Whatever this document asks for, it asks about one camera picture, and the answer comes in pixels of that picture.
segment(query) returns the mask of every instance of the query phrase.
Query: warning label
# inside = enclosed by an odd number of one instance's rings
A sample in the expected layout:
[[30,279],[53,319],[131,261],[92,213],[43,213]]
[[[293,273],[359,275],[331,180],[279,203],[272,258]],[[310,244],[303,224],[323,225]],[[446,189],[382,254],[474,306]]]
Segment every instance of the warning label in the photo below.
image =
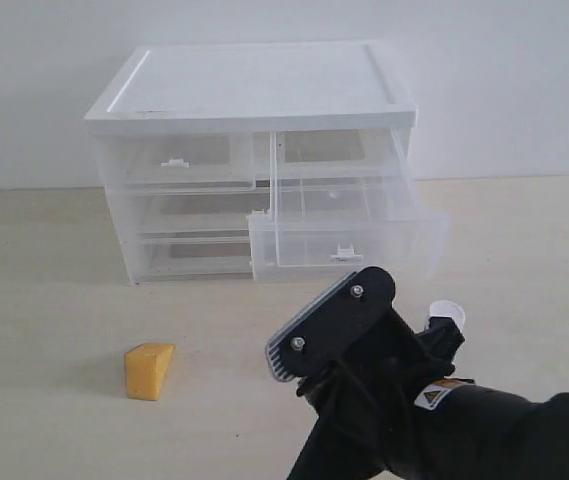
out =
[[444,398],[458,387],[467,385],[459,380],[438,380],[428,385],[415,399],[414,405],[425,410],[435,410]]

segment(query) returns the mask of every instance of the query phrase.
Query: screw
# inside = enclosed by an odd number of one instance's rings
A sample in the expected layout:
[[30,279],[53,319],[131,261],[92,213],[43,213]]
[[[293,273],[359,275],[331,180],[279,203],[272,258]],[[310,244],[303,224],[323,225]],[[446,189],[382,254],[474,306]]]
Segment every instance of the screw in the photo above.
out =
[[301,352],[304,349],[304,345],[306,345],[306,340],[302,337],[294,337],[291,339],[291,348],[296,352]]
[[362,295],[364,295],[364,287],[361,285],[353,285],[351,287],[351,296],[354,298],[362,298]]

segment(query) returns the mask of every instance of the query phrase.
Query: white wall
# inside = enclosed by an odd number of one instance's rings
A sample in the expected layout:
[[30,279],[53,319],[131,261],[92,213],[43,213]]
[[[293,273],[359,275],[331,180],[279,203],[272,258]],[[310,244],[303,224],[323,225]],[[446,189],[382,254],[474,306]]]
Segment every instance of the white wall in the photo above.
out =
[[0,188],[99,184],[82,117],[138,44],[383,35],[416,174],[569,173],[567,0],[25,0],[0,1]]

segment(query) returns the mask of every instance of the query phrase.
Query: yellow sponge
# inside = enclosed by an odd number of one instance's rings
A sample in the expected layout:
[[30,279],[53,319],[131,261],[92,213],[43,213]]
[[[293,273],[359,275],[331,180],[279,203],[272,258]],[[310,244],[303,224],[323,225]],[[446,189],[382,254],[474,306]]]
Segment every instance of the yellow sponge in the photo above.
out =
[[169,343],[143,343],[126,354],[126,394],[129,398],[160,398],[174,350],[175,345]]

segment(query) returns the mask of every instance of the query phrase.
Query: white top panel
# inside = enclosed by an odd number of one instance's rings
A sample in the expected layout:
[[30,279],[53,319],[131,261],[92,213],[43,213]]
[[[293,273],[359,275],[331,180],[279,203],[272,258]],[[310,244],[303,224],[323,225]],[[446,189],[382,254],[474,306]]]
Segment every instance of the white top panel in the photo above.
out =
[[415,107],[384,50],[375,41],[141,48],[86,119],[95,134],[410,126]]

